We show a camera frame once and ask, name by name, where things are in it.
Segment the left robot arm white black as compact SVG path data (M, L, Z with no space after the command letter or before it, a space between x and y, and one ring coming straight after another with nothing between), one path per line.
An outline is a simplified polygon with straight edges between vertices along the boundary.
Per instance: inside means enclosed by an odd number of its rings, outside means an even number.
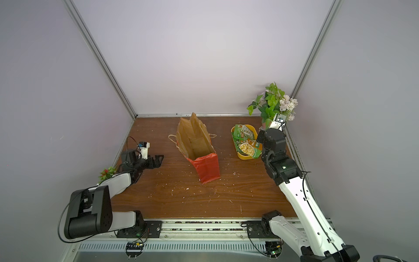
M154 157L138 150L122 154L122 163L110 178L97 186L72 193L64 209L67 214L63 227L64 235L58 229L63 242L111 231L119 237L139 238L146 231L146 222L140 211L117 212L112 210L111 199L136 184L146 169L160 168L163 155Z

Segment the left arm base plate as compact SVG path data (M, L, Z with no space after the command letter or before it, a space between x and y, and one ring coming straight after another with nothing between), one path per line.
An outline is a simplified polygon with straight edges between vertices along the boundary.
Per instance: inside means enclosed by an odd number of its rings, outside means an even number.
M117 238L152 238L158 239L162 230L162 221L144 221L141 226L121 229L117 231Z

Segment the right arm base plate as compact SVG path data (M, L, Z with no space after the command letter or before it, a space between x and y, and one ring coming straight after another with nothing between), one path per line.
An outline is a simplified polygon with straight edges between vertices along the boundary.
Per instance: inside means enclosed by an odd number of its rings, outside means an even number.
M251 239L271 239L274 236L264 228L262 221L245 221L242 227L246 228L247 234Z

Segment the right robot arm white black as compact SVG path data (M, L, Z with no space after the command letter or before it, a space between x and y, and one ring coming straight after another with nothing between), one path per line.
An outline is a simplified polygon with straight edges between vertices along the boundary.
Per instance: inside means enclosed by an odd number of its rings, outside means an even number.
M267 229L282 239L302 262L356 262L357 249L347 245L329 224L308 188L306 173L286 153L285 134L269 128L260 131L257 141L263 145L261 159L300 220L298 230L278 211L263 216Z

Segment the red paper bag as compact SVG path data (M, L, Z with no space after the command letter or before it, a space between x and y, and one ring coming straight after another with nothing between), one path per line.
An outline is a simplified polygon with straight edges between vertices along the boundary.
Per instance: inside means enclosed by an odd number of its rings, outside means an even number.
M202 184L220 179L218 155L211 141L215 137L195 113L189 119L181 118L176 134L168 135L168 139L195 168Z

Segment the green yellow condiment packet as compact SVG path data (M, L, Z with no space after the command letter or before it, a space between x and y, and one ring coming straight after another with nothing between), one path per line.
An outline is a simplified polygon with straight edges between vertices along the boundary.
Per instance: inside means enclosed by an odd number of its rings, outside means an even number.
M256 140L242 141L239 144L239 150L241 151L242 155L257 159L263 151L263 145Z

